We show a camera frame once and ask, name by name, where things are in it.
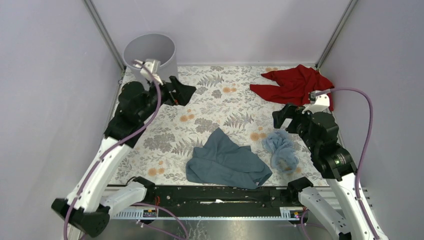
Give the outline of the light blue plastic trash bag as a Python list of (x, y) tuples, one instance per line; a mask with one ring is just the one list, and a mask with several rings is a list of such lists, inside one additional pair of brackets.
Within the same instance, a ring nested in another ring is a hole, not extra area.
[(262, 147), (271, 153), (270, 166), (282, 174), (292, 174), (299, 164), (294, 142), (284, 129), (276, 129), (262, 141)]

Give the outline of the grey plastic trash bin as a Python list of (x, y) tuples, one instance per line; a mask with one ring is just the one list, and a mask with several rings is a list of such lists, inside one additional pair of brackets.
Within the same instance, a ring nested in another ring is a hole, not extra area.
[(148, 89), (148, 82), (140, 74), (140, 70), (133, 66), (133, 61), (147, 59), (160, 61), (157, 73), (162, 80), (169, 82), (170, 76), (179, 76), (176, 54), (176, 45), (170, 37), (159, 33), (148, 33), (130, 41), (123, 50), (122, 58), (135, 79)]

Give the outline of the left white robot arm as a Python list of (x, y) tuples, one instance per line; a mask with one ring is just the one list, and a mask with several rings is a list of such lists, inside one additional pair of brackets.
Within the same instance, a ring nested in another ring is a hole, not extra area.
[(108, 197), (103, 194), (116, 169), (153, 122), (160, 107), (186, 106), (195, 92), (196, 87), (181, 83), (175, 76), (165, 83), (154, 80), (149, 89), (138, 81), (122, 86), (114, 116), (89, 168), (66, 197), (56, 198), (51, 204), (52, 210), (64, 220), (64, 239), (69, 236), (69, 227), (97, 237), (111, 217), (122, 210), (138, 203), (157, 206), (155, 184), (143, 177), (137, 177)]

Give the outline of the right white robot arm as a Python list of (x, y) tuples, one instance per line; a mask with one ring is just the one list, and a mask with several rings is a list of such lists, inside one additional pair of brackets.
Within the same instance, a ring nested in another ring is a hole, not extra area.
[(351, 154), (338, 143), (339, 126), (327, 112), (311, 112), (303, 106), (285, 105), (272, 113), (273, 125), (297, 134), (310, 151), (313, 166), (326, 180), (343, 211), (340, 215), (306, 178), (289, 182), (287, 201), (303, 205), (335, 240), (387, 240), (367, 202), (361, 185), (356, 186), (357, 166)]

